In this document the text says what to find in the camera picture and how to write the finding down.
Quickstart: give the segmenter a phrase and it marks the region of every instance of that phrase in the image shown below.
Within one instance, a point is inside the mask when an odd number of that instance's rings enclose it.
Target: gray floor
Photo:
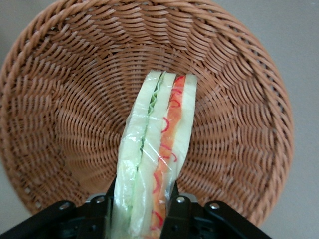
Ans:
[[[14,40],[52,0],[0,1],[0,65]],[[262,225],[274,239],[319,238],[319,0],[215,0],[265,46],[282,74],[295,122],[288,182]],[[0,167],[0,233],[29,216]]]

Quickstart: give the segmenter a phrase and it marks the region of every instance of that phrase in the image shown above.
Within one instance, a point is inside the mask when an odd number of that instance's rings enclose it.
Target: clear plastic film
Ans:
[[[175,78],[151,71],[128,117],[119,148],[112,239],[160,236],[194,116],[196,77]]]

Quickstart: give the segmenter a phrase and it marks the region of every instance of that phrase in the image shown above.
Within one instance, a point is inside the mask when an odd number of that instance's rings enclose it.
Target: wrapped sandwich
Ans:
[[[119,147],[112,239],[159,238],[189,147],[196,85],[194,75],[146,76]]]

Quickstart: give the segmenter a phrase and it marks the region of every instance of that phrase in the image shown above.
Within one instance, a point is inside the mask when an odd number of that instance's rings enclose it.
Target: bolt head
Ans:
[[[176,201],[177,201],[178,203],[183,203],[183,202],[185,202],[185,198],[184,198],[184,197],[178,197],[178,198],[176,199]]]
[[[104,196],[100,196],[96,199],[96,202],[97,203],[101,203],[101,202],[104,202],[105,201],[105,197]]]
[[[209,204],[209,206],[211,209],[214,209],[214,210],[219,209],[218,203],[211,203],[211,204]]]
[[[70,203],[69,203],[69,202],[66,202],[66,203],[63,203],[63,204],[59,207],[59,209],[60,209],[60,210],[64,210],[64,209],[67,209],[69,206],[70,206]]]

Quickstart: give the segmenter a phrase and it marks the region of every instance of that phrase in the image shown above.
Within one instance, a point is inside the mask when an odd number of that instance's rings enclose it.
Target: woven basket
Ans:
[[[23,31],[0,74],[0,152],[32,212],[105,192],[126,118],[151,70],[198,77],[181,191],[260,225],[293,156],[273,61],[209,0],[61,0]]]

